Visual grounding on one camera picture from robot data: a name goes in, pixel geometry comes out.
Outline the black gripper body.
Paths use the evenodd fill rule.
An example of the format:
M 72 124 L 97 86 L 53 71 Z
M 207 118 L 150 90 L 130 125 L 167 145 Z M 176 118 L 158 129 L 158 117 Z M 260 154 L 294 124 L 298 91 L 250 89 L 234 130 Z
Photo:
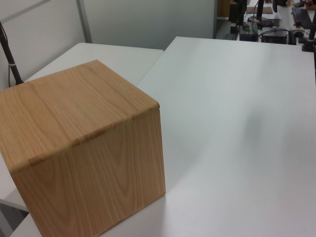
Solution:
M 229 13 L 244 13 L 247 8 L 247 0 L 233 0 L 230 3 Z

